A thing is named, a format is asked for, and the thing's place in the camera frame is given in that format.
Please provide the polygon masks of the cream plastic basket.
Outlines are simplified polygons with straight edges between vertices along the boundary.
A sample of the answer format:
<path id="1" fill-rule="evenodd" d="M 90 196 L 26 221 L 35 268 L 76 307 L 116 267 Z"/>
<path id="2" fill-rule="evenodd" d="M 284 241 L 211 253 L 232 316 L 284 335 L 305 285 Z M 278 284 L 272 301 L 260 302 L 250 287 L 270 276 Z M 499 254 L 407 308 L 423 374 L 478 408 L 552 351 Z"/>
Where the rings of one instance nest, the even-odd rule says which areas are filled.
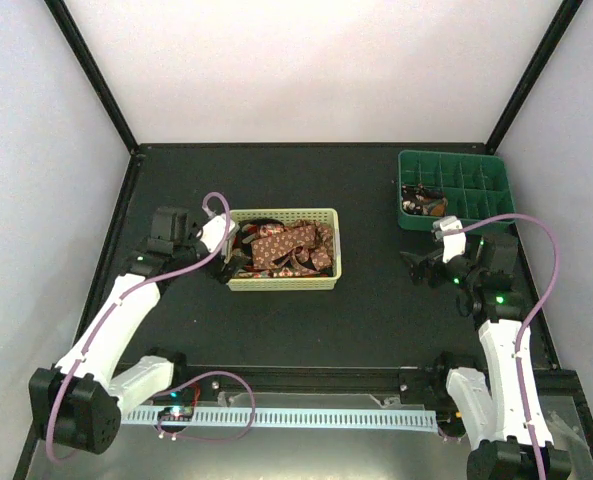
<path id="1" fill-rule="evenodd" d="M 275 219 L 281 224 L 289 225 L 297 220 L 317 221 L 329 225 L 334 231 L 334 265 L 327 275 L 311 278 L 261 278 L 236 279 L 234 276 L 227 283 L 232 291 L 324 291 L 332 290 L 342 275 L 342 256 L 340 243 L 340 226 L 338 212 L 333 208 L 288 208 L 288 209 L 238 209 L 231 212 L 232 219 L 239 225 L 247 220 L 259 218 Z M 230 264 L 241 270 L 244 260 L 233 256 L 230 247 Z"/>

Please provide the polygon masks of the brown floral tie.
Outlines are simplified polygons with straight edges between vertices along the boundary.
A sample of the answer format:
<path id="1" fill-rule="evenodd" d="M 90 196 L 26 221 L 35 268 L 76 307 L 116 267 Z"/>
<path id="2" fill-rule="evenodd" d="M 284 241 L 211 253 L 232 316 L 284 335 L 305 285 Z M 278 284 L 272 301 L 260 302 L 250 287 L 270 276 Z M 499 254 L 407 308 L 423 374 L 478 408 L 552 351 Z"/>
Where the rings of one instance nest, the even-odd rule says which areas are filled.
<path id="1" fill-rule="evenodd" d="M 334 265 L 334 231 L 317 221 L 297 220 L 289 225 L 263 227 L 252 242 L 255 270 L 290 266 L 327 275 Z"/>

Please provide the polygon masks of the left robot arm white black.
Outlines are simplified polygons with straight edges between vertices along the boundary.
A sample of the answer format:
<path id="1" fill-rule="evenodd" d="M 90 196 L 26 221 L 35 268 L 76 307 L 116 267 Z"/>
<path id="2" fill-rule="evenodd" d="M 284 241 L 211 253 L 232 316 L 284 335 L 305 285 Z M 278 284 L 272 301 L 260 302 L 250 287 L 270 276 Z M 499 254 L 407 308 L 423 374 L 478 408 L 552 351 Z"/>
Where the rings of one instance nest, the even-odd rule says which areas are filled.
<path id="1" fill-rule="evenodd" d="M 230 212 L 208 212 L 199 225 L 187 210 L 160 207 L 150 233 L 128 257 L 87 330 L 51 368 L 29 380 L 33 426 L 48 455 L 56 445 L 105 452 L 122 420 L 155 394 L 183 397 L 189 372 L 177 355 L 149 353 L 122 373 L 118 362 L 146 316 L 181 275 L 221 257 L 237 224 Z"/>

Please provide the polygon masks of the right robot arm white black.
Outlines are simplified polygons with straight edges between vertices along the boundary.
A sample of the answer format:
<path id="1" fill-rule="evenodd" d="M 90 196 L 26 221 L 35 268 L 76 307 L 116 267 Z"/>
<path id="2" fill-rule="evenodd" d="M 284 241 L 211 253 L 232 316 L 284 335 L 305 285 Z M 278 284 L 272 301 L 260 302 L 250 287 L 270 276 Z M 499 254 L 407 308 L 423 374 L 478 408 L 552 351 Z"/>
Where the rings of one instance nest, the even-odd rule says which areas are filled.
<path id="1" fill-rule="evenodd" d="M 518 241 L 488 233 L 477 245 L 445 237 L 437 251 L 401 257 L 415 284 L 459 290 L 457 307 L 471 318 L 487 369 L 450 366 L 430 379 L 433 396 L 454 402 L 471 451 L 470 479 L 567 479 L 570 455 L 555 446 L 543 417 L 530 353 L 523 296 L 514 287 Z"/>

